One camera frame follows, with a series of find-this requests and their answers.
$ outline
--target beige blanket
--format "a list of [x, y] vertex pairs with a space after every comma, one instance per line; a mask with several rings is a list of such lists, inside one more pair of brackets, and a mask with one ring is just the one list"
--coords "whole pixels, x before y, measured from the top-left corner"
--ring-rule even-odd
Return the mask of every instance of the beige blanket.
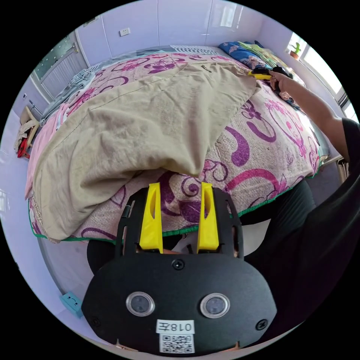
[[138, 170], [198, 176], [206, 153], [259, 88], [230, 63], [186, 64], [115, 87], [59, 128], [34, 174], [44, 234], [68, 238]]

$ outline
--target door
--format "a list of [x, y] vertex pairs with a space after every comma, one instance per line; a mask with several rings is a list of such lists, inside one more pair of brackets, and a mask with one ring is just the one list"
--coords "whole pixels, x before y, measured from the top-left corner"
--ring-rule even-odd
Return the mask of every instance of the door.
[[73, 31], [46, 54], [31, 76], [43, 95], [52, 101], [74, 75], [86, 68]]

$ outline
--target cactus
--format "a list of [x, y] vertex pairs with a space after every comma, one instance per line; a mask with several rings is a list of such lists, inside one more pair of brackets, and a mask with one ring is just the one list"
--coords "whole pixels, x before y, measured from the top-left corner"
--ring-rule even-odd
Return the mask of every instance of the cactus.
[[294, 51], [295, 54], [298, 54], [299, 51], [301, 51], [300, 44], [298, 42], [296, 43], [296, 46], [292, 45], [292, 47], [295, 49]]

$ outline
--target green trim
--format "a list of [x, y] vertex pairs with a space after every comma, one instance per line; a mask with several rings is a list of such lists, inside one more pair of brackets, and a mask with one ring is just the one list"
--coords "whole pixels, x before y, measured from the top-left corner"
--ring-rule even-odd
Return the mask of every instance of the green trim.
[[[37, 234], [34, 231], [33, 224], [31, 223], [31, 219], [30, 219], [30, 200], [27, 201], [27, 212], [28, 212], [28, 215], [29, 215], [29, 223], [30, 223], [31, 231], [33, 232], [34, 236], [42, 237], [42, 238], [47, 239], [47, 237], [45, 235]], [[61, 240], [61, 241], [89, 241], [89, 240], [92, 240], [92, 239], [93, 239], [92, 237], [68, 237], [67, 239], [64, 239], [64, 240]], [[96, 240], [107, 241], [108, 243], [112, 243], [114, 245], [116, 244], [115, 240], [99, 239], [99, 238], [97, 238]]]
[[[306, 178], [308, 179], [312, 179], [314, 178], [320, 171], [320, 167], [322, 166], [323, 164], [319, 164], [319, 167], [318, 167], [318, 170], [317, 172], [312, 175], [312, 176], [306, 176]], [[254, 211], [268, 203], [271, 203], [272, 201], [274, 201], [275, 199], [277, 199], [279, 196], [281, 196], [282, 194], [286, 193], [287, 191], [293, 189], [294, 187], [291, 187], [289, 189], [287, 189], [286, 191], [283, 191], [281, 194], [275, 196], [273, 199], [270, 199], [270, 200], [266, 200], [264, 202], [262, 202], [261, 204], [258, 204], [258, 205], [255, 205], [249, 209], [246, 209], [244, 211], [241, 211], [239, 212], [237, 215], [240, 217], [242, 215], [245, 215], [247, 213], [250, 213], [251, 211]], [[34, 236], [36, 237], [44, 237], [44, 238], [47, 238], [45, 235], [41, 235], [41, 234], [37, 234], [34, 232], [34, 229], [33, 229], [33, 226], [32, 226], [32, 223], [31, 223], [31, 219], [30, 219], [30, 201], [28, 200], [27, 202], [28, 204], [28, 214], [29, 214], [29, 222], [30, 222], [30, 226], [31, 226], [31, 230], [34, 234]], [[173, 236], [173, 235], [182, 235], [182, 234], [188, 234], [188, 233], [193, 233], [194, 231], [198, 231], [199, 230], [199, 226], [198, 225], [194, 225], [190, 228], [185, 228], [185, 229], [179, 229], [179, 230], [171, 230], [171, 231], [164, 231], [162, 233], [162, 236], [163, 237], [167, 237], [167, 236]], [[90, 238], [90, 237], [68, 237], [67, 239], [64, 239], [62, 241], [88, 241], [88, 240], [92, 240], [93, 238]], [[107, 241], [109, 243], [112, 243], [112, 244], [116, 244], [116, 241], [115, 240], [110, 240], [110, 239], [100, 239], [100, 238], [96, 238], [96, 240], [100, 240], [100, 241]]]

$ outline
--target camera lens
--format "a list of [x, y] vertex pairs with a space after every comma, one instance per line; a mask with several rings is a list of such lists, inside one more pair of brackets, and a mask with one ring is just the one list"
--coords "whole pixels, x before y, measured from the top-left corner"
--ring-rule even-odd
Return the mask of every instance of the camera lens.
[[218, 293], [205, 296], [200, 303], [201, 313], [211, 319], [224, 316], [229, 311], [229, 308], [229, 299], [225, 295]]
[[127, 297], [126, 307], [133, 315], [148, 316], [154, 311], [155, 303], [150, 295], [137, 291]]

